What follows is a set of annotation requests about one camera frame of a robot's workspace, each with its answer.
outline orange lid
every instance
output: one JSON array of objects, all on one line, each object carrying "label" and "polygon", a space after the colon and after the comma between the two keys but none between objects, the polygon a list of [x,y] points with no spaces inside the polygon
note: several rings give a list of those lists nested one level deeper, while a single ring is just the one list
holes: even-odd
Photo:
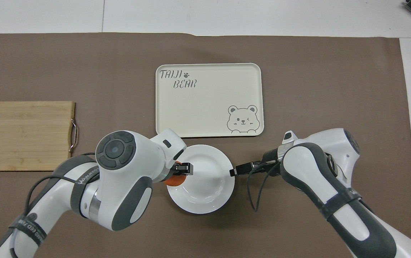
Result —
[{"label": "orange lid", "polygon": [[173,175],[164,183],[168,186],[179,186],[181,185],[186,179],[186,175]]}]

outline wooden cutting board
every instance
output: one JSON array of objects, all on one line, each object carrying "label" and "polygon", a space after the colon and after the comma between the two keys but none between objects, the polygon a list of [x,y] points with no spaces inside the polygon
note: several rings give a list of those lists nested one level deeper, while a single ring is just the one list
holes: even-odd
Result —
[{"label": "wooden cutting board", "polygon": [[0,171],[49,171],[70,157],[73,101],[0,102]]}]

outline strap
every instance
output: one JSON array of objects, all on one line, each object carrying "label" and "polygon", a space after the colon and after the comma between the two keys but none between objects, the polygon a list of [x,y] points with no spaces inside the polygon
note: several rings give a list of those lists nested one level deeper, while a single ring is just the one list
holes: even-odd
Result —
[{"label": "strap", "polygon": [[70,196],[70,206],[74,213],[85,216],[81,213],[81,198],[84,194],[84,189],[88,183],[94,182],[99,178],[99,167],[94,166],[84,172],[76,181]]},{"label": "strap", "polygon": [[328,218],[337,212],[338,209],[361,197],[362,196],[355,191],[355,189],[345,188],[338,192],[335,196],[331,197],[327,203],[319,209],[319,211],[322,213],[323,217],[328,220]]},{"label": "strap", "polygon": [[42,227],[33,220],[30,220],[25,215],[19,215],[17,219],[9,225],[9,228],[18,229],[24,232],[28,237],[40,246],[46,238],[46,232]]}]

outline brown paper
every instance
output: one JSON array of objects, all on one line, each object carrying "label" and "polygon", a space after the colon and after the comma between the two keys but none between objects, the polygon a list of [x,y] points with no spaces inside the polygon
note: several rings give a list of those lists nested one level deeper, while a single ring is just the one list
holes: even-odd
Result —
[{"label": "brown paper", "polygon": [[[185,139],[187,145],[212,145],[238,165],[277,148],[285,131],[304,138],[344,127],[361,149],[353,187],[376,215],[411,238],[411,132],[398,39],[0,34],[0,101],[75,101],[77,155],[115,130],[155,135],[160,65],[243,62],[261,68],[263,133]],[[181,98],[173,101],[181,105]],[[48,174],[0,172],[0,238],[22,212],[30,186]],[[253,194],[262,179],[254,176]],[[245,177],[237,178],[228,203],[207,215],[182,211],[161,183],[140,221],[120,232],[66,212],[37,252],[128,256],[351,257],[314,204],[281,178],[268,179],[253,212]]]}]

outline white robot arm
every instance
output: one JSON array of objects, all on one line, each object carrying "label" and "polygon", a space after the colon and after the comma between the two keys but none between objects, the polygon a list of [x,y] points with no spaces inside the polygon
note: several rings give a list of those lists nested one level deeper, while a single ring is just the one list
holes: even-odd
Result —
[{"label": "white robot arm", "polygon": [[192,165],[175,163],[185,149],[170,129],[152,139],[131,131],[108,134],[97,145],[97,162],[80,155],[58,166],[1,239],[0,258],[33,257],[68,210],[107,229],[125,229],[145,211],[152,183],[192,173]]},{"label": "white robot arm", "polygon": [[359,156],[357,143],[344,129],[322,131],[305,139],[288,131],[279,148],[266,152],[261,162],[237,166],[230,173],[270,173],[271,166],[280,166],[277,175],[310,198],[354,257],[411,258],[411,239],[374,215],[351,188]]}]

